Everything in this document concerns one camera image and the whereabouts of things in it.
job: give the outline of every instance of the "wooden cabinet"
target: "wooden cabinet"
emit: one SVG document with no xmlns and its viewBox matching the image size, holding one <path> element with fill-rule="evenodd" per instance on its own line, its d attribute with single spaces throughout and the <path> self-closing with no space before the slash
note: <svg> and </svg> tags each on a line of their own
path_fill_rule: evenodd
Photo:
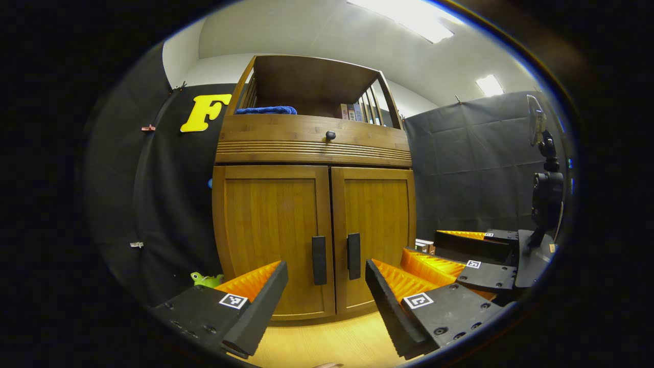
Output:
<svg viewBox="0 0 654 368">
<path fill-rule="evenodd" d="M 334 314 L 326 166 L 215 166 L 214 231 L 227 280 L 283 259 L 288 284 L 277 320 Z M 311 238 L 325 236 L 327 284 L 314 285 Z"/>
<path fill-rule="evenodd" d="M 392 126 L 383 124 L 374 83 Z M 340 119 L 341 103 L 359 103 L 365 121 Z M 235 115 L 237 107 L 269 105 L 293 106 L 299 115 Z M 336 137 L 327 139 L 330 130 Z M 375 308 L 366 259 L 399 266 L 402 248 L 415 242 L 411 153 L 381 71 L 304 56 L 253 57 L 225 113 L 215 165 L 214 231 L 227 280 L 283 259 L 288 284 L 274 320 Z M 347 269 L 352 233 L 360 235 L 355 280 Z M 314 281 L 314 236 L 325 237 L 324 285 Z"/>
<path fill-rule="evenodd" d="M 415 243 L 415 189 L 411 170 L 332 168 L 334 276 L 339 314 L 373 308 L 367 259 L 399 267 L 402 248 Z M 347 235 L 359 233 L 361 278 L 349 279 Z"/>
</svg>

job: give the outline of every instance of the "blue towel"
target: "blue towel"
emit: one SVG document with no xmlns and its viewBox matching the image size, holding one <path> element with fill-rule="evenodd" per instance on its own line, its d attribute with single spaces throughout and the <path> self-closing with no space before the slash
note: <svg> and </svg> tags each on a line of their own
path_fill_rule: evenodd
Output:
<svg viewBox="0 0 654 368">
<path fill-rule="evenodd" d="M 252 115 L 252 114 L 297 115 L 298 112 L 291 106 L 250 107 L 248 109 L 236 109 L 236 115 Z"/>
</svg>

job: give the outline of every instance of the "wooden floor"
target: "wooden floor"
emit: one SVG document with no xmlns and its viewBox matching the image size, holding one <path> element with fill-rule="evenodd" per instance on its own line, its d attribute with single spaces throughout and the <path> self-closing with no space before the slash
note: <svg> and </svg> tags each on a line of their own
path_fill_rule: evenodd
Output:
<svg viewBox="0 0 654 368">
<path fill-rule="evenodd" d="M 388 368 L 407 362 L 398 357 L 379 312 L 316 325 L 269 326 L 255 355 L 245 361 L 264 368 L 312 368 L 325 363 Z"/>
</svg>

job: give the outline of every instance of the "green toy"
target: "green toy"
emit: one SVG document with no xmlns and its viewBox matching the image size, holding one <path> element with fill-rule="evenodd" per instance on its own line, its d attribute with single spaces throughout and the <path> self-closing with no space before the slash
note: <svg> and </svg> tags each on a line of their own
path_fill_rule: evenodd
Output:
<svg viewBox="0 0 654 368">
<path fill-rule="evenodd" d="M 206 287 L 211 287 L 214 288 L 220 284 L 222 284 L 222 281 L 224 279 L 224 275 L 220 274 L 216 277 L 211 277 L 211 276 L 202 276 L 197 272 L 193 272 L 191 274 L 191 278 L 193 279 L 194 286 L 195 285 L 204 285 Z"/>
</svg>

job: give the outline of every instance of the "cabinet door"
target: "cabinet door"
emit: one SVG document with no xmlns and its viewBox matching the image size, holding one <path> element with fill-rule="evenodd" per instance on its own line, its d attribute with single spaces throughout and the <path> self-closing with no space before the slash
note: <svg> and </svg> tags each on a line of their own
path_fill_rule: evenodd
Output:
<svg viewBox="0 0 654 368">
<path fill-rule="evenodd" d="M 402 248 L 415 243 L 413 171 L 332 168 L 336 311 L 374 309 L 365 280 L 367 259 L 399 267 Z M 347 235 L 360 234 L 361 277 L 349 279 Z"/>
<path fill-rule="evenodd" d="M 226 280 L 280 259 L 288 284 L 274 320 L 335 313 L 326 166 L 215 166 L 213 221 Z M 326 285 L 313 278 L 313 236 L 326 242 Z"/>
</svg>

